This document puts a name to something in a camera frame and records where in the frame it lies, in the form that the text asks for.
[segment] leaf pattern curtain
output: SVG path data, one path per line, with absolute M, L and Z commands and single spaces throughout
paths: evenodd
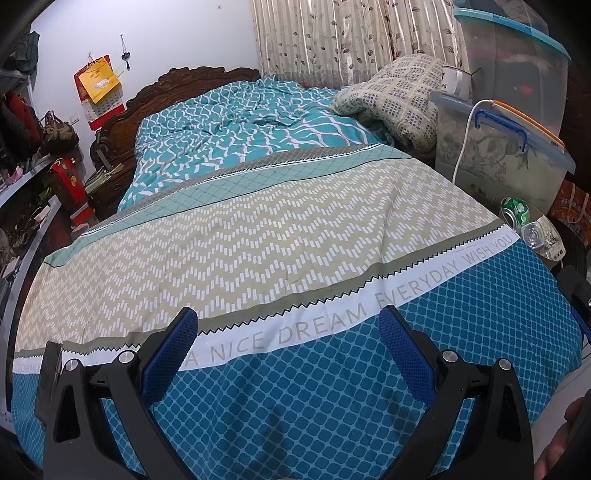
M 466 64 L 451 0 L 253 0 L 263 75 L 305 87 L 365 82 L 397 57 Z
M 426 53 L 456 68 L 467 65 L 452 0 L 384 0 L 394 57 Z
M 394 60 L 383 0 L 254 0 L 254 7 L 264 75 L 339 88 Z

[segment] red calendar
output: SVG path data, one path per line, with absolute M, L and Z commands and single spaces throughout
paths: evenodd
M 111 65 L 111 60 L 108 55 L 104 56 L 105 60 Z M 111 90 L 105 97 L 98 103 L 93 103 L 90 100 L 86 89 L 80 82 L 80 75 L 84 73 L 88 67 L 92 64 L 88 63 L 82 67 L 74 75 L 74 82 L 76 83 L 76 89 L 78 90 L 78 97 L 84 110 L 84 115 L 92 131 L 98 130 L 102 127 L 105 122 L 118 113 L 125 112 L 125 105 L 123 104 L 123 93 L 121 85 L 117 85 L 116 88 Z

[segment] person's hand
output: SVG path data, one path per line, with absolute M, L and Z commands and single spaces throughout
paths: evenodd
M 558 459 L 562 456 L 566 450 L 567 443 L 566 439 L 569 436 L 570 428 L 581 411 L 581 405 L 583 404 L 583 397 L 578 398 L 572 402 L 564 412 L 564 419 L 566 423 L 562 425 L 550 444 L 544 449 L 542 455 L 534 465 L 534 480 L 543 479 L 550 469 L 556 465 Z

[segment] yellow envelope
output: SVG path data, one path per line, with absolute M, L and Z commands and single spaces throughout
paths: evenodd
M 94 103 L 100 102 L 107 93 L 120 84 L 117 75 L 113 73 L 113 69 L 104 57 L 88 65 L 79 78 Z

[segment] plastic storage box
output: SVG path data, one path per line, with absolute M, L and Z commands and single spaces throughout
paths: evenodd
M 456 8 L 474 102 L 500 100 L 559 135 L 570 57 L 548 35 L 510 18 Z
M 523 23 L 548 35 L 548 25 L 538 13 L 523 0 L 454 0 L 458 8 L 482 10 Z
M 451 180 L 472 105 L 433 92 L 439 108 L 435 170 Z M 490 111 L 475 112 L 456 185 L 488 208 L 517 197 L 548 213 L 567 171 L 575 163 L 549 137 L 542 137 Z

